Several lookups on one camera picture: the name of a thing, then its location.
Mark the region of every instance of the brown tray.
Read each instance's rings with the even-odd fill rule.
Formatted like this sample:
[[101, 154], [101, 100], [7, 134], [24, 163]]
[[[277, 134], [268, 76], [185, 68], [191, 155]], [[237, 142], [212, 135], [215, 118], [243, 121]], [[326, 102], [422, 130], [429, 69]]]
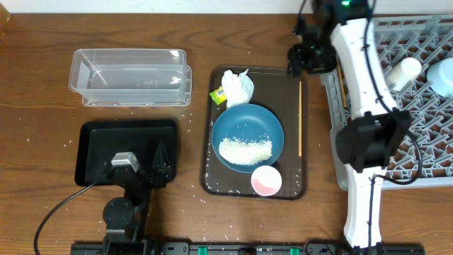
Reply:
[[[300, 78], [286, 75], [285, 69], [264, 67], [220, 66], [211, 73], [209, 92], [219, 88], [226, 70], [235, 74], [248, 69], [247, 75], [255, 84], [250, 103], [263, 106], [278, 118], [285, 133], [282, 154], [273, 166], [282, 175], [282, 188], [266, 198], [295, 200], [307, 190], [306, 124], [307, 99], [306, 84], [302, 84], [302, 116], [299, 116]], [[209, 95], [207, 107], [206, 139], [200, 174], [201, 186], [212, 195], [263, 198], [254, 193], [251, 174], [243, 174], [223, 165], [215, 155], [211, 145], [212, 126], [227, 109], [227, 104], [217, 105]], [[299, 118], [302, 118], [302, 156], [299, 157]]]

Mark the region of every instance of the white wall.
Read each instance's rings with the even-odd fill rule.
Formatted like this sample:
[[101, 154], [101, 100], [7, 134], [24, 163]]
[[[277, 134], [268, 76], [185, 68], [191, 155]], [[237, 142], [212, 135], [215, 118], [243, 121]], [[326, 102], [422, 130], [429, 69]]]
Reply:
[[[11, 13], [296, 13], [302, 0], [0, 0]], [[307, 4], [304, 12], [311, 12]], [[377, 13], [453, 13], [453, 0], [378, 0]]]

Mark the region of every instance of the yellow green packet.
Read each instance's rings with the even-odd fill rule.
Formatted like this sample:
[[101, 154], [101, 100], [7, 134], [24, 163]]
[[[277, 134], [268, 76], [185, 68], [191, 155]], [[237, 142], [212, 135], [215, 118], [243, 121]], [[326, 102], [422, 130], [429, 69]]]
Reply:
[[217, 105], [225, 102], [225, 100], [227, 99], [227, 95], [225, 95], [224, 88], [222, 86], [211, 92], [210, 96]]

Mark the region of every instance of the wooden table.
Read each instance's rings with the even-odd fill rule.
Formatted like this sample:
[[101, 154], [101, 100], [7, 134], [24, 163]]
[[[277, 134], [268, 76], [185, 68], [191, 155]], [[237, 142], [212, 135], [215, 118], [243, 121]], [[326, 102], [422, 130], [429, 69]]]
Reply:
[[[0, 254], [33, 253], [41, 220], [80, 189], [74, 167], [81, 125], [115, 118], [178, 120], [177, 177], [153, 192], [149, 234], [193, 242], [204, 237], [280, 244], [340, 239], [347, 193], [336, 183], [328, 104], [317, 76], [307, 77], [309, 191], [301, 200], [213, 196], [199, 185], [210, 72], [221, 64], [285, 67], [295, 20], [295, 15], [13, 14], [0, 53]], [[80, 95], [67, 87], [72, 55], [101, 47], [185, 50], [193, 68], [192, 103], [187, 108], [83, 106]], [[421, 242], [430, 255], [451, 253], [451, 190], [385, 191], [383, 240]], [[42, 231], [41, 252], [68, 254], [75, 241], [100, 241], [103, 207], [117, 196], [121, 188], [95, 187], [66, 204]]]

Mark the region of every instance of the baking tray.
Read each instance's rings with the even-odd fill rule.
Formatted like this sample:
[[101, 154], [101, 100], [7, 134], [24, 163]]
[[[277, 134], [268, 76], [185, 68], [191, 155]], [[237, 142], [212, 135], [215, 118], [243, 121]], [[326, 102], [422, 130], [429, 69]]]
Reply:
[[[299, 91], [300, 78], [286, 75], [286, 69], [265, 67], [220, 66], [211, 73], [209, 92], [219, 88], [226, 70], [239, 74], [248, 69], [247, 75], [255, 84], [250, 103], [267, 108], [282, 124], [285, 145], [282, 154], [272, 165], [282, 175], [282, 188], [273, 196], [265, 198], [295, 200], [307, 190], [306, 124], [307, 99], [306, 84], [303, 81]], [[302, 94], [302, 116], [299, 116], [299, 95]], [[218, 160], [212, 145], [211, 132], [216, 119], [227, 109], [227, 104], [219, 106], [207, 95], [206, 139], [203, 149], [200, 184], [212, 195], [264, 198], [254, 193], [251, 174], [231, 170]], [[299, 118], [302, 118], [302, 156], [299, 157]]]
[[[110, 168], [118, 152], [133, 152], [142, 167], [150, 168], [153, 148], [164, 142], [170, 171], [166, 182], [176, 175], [176, 124], [172, 120], [98, 121], [82, 125], [74, 180], [79, 186], [97, 181]], [[110, 185], [107, 180], [98, 185]]]

